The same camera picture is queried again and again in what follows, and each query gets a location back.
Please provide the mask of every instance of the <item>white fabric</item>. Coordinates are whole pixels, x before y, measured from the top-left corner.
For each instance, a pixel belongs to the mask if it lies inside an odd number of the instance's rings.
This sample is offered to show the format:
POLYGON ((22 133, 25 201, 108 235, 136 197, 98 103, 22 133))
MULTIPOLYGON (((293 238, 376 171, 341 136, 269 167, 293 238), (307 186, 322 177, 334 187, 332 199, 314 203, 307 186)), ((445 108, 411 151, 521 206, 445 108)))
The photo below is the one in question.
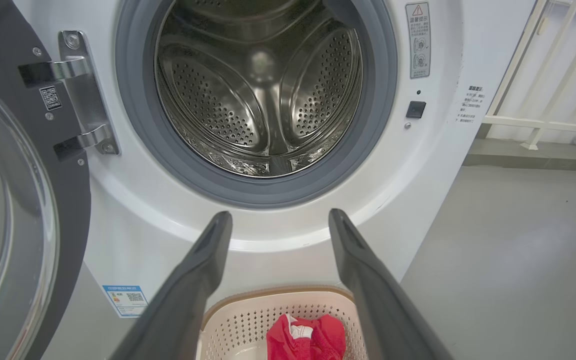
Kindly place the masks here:
POLYGON ((306 325, 290 325, 293 322, 297 321, 294 317, 290 314, 285 314, 286 318, 288 319, 288 332, 290 333, 293 339, 299 338, 308 338, 310 339, 313 336, 313 328, 306 325))

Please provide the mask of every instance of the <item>red cloth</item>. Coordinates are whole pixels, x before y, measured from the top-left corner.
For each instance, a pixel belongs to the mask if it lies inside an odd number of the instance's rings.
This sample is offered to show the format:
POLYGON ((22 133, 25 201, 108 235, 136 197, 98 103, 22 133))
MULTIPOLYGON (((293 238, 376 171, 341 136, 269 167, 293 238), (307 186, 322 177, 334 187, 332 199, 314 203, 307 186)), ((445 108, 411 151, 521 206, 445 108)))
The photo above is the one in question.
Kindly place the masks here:
POLYGON ((338 319, 310 321, 283 314, 266 335, 268 360, 342 360, 346 332, 338 319))

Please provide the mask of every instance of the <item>concrete ledge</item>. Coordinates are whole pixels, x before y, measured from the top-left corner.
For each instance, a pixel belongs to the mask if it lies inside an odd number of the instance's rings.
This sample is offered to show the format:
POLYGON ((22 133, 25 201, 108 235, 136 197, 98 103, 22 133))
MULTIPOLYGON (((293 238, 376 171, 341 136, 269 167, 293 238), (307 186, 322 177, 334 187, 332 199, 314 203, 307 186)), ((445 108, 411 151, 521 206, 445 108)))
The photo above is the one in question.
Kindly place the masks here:
POLYGON ((475 139, 462 166, 576 171, 576 145, 540 142, 539 150, 528 150, 519 144, 520 141, 475 139))

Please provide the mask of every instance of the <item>beige plastic basket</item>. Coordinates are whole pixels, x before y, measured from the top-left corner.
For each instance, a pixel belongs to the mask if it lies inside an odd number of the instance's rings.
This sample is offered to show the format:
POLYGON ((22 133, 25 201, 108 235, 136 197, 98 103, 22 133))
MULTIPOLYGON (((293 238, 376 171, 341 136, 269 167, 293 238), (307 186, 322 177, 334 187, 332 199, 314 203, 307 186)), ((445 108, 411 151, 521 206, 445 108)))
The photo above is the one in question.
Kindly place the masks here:
POLYGON ((317 319, 336 317, 345 328, 345 360, 366 360, 357 308, 349 292, 338 287, 290 287, 248 292, 226 298, 206 312, 198 359, 263 360, 266 333, 283 314, 317 319))

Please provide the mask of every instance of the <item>black and white qr code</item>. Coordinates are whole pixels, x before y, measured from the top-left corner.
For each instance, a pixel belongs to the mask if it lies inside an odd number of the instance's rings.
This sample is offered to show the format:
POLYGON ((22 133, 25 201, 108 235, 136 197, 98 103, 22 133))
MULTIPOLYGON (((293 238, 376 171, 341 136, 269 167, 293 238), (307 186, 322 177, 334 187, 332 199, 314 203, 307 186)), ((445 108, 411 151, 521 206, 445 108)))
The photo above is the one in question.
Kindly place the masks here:
POLYGON ((144 297, 140 293, 126 292, 126 295, 128 296, 128 300, 130 301, 144 301, 144 297))
POLYGON ((43 103, 46 105, 48 111, 62 107, 62 102, 59 100, 57 89, 54 86, 41 88, 39 89, 39 93, 41 93, 41 98, 43 99, 43 103))

